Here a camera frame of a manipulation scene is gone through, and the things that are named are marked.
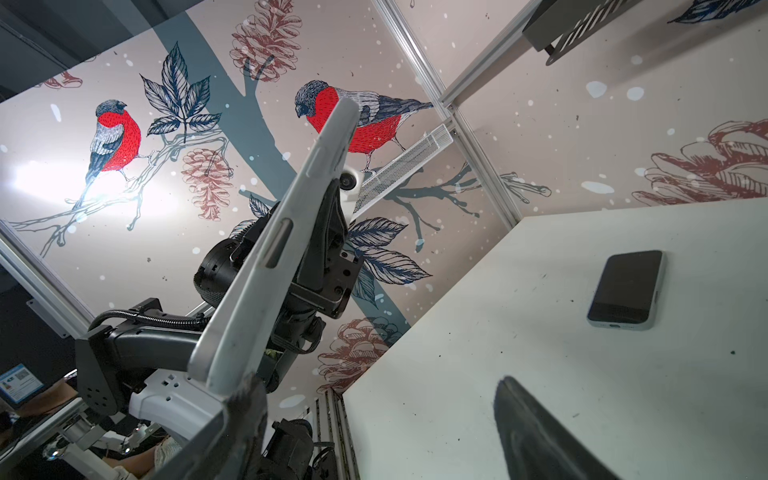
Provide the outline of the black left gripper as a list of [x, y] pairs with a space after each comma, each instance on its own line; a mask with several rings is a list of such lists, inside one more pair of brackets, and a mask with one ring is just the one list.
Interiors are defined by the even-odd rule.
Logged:
[[362, 268], [344, 250], [349, 227], [341, 205], [343, 182], [330, 182], [314, 221], [308, 245], [286, 296], [292, 314], [316, 312], [338, 319], [349, 302]]

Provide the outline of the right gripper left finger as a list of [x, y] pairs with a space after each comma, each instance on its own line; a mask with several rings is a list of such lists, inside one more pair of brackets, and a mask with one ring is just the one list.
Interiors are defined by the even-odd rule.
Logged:
[[186, 439], [181, 450], [156, 469], [156, 479], [240, 478], [254, 445], [264, 435], [264, 382], [248, 375], [229, 395], [208, 391], [180, 373], [156, 373], [157, 422]]

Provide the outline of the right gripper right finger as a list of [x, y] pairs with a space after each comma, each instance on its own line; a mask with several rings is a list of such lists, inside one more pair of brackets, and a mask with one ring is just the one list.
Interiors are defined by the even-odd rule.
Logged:
[[493, 409], [511, 479], [616, 477], [513, 377], [498, 383]]

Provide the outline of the white phone case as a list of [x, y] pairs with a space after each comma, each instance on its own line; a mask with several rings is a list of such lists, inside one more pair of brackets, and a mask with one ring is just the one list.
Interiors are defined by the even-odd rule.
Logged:
[[290, 285], [309, 261], [321, 208], [339, 198], [357, 104], [340, 100], [316, 144], [216, 307], [188, 365], [189, 375], [217, 395], [234, 392], [257, 370]]

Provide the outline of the black phone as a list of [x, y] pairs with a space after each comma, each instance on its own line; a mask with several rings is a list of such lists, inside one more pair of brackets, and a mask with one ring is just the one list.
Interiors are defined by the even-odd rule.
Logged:
[[610, 256], [587, 312], [587, 321], [598, 328], [649, 330], [656, 319], [666, 260], [666, 253], [661, 250]]

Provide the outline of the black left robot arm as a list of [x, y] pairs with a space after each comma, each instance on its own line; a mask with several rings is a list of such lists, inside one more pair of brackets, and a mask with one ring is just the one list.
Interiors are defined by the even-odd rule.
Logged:
[[[343, 247], [348, 236], [344, 211], [353, 208], [351, 195], [357, 185], [352, 174], [344, 173], [323, 198], [310, 245], [284, 297], [257, 373], [268, 392], [277, 388], [298, 356], [317, 348], [325, 318], [339, 317], [347, 305], [362, 267]], [[247, 225], [206, 256], [195, 275], [195, 287], [211, 305], [220, 304], [270, 218], [265, 215]], [[203, 313], [166, 314], [156, 298], [100, 314], [76, 343], [81, 391], [88, 405], [109, 413], [126, 408], [129, 394], [144, 389], [150, 371], [176, 370], [191, 357], [209, 321]], [[236, 478], [335, 478], [330, 463], [334, 447], [314, 441], [315, 430], [308, 421], [281, 420], [273, 429], [263, 452], [253, 438], [248, 440]]]

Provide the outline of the white mesh wall shelf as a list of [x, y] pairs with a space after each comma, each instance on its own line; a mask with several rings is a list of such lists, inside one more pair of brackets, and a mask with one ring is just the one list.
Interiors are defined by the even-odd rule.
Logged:
[[445, 124], [439, 125], [361, 184], [349, 220], [356, 220], [454, 142]]

